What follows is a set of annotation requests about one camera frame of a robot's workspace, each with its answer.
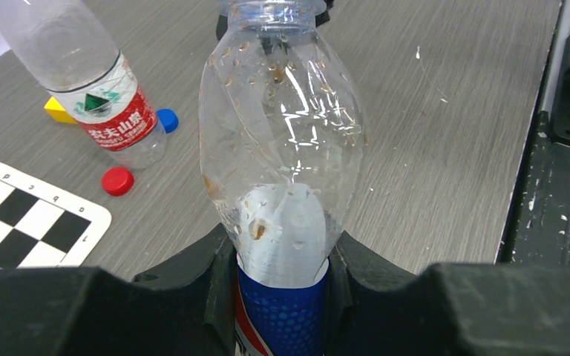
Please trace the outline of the clear bottle blue label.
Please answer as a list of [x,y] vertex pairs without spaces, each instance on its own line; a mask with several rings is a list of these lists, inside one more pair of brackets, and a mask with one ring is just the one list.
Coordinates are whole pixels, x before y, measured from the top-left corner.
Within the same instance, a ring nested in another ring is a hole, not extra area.
[[227,34],[199,94],[200,170],[235,247],[245,355],[323,355],[329,255],[364,156],[364,114],[334,50],[311,35],[267,54]]

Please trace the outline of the clear bottle red label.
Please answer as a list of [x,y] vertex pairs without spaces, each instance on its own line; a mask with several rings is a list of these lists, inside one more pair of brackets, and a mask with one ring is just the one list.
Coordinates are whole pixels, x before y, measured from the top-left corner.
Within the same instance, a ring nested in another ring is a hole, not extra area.
[[0,32],[34,79],[114,160],[144,169],[162,159],[163,124],[83,1],[0,1]]

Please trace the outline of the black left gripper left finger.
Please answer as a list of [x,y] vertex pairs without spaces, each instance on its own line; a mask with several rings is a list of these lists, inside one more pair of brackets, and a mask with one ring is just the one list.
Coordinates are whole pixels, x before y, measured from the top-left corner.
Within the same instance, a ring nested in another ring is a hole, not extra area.
[[125,281],[93,267],[0,269],[0,355],[233,355],[223,226]]

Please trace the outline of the blue bottle cap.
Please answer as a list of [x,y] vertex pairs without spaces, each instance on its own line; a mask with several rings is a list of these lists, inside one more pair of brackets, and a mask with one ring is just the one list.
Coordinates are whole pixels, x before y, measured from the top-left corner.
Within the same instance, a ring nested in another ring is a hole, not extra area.
[[167,134],[174,132],[180,124],[177,114],[170,108],[157,110],[157,117]]

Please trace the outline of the red bottle cap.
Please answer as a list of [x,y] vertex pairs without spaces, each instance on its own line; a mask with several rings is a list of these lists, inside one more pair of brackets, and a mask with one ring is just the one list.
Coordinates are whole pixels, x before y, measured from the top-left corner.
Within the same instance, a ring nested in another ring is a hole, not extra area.
[[102,189],[113,197],[127,194],[134,186],[134,175],[124,167],[108,169],[101,179]]

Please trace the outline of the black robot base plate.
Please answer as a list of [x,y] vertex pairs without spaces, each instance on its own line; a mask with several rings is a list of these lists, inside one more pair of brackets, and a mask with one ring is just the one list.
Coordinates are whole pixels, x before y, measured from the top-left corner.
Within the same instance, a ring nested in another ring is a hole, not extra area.
[[551,47],[497,262],[570,265],[570,34]]

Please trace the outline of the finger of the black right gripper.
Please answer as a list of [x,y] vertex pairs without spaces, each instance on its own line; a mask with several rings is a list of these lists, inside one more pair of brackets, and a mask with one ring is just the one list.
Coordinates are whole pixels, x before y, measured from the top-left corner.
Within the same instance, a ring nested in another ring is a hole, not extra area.
[[286,47],[292,39],[317,36],[330,20],[334,1],[219,1],[215,36],[249,34],[259,38],[265,53]]

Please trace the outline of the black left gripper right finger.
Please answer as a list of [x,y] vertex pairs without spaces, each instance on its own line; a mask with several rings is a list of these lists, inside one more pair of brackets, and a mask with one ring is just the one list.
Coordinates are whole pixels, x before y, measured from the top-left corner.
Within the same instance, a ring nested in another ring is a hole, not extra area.
[[343,234],[326,328],[329,355],[570,355],[570,266],[436,263],[415,275]]

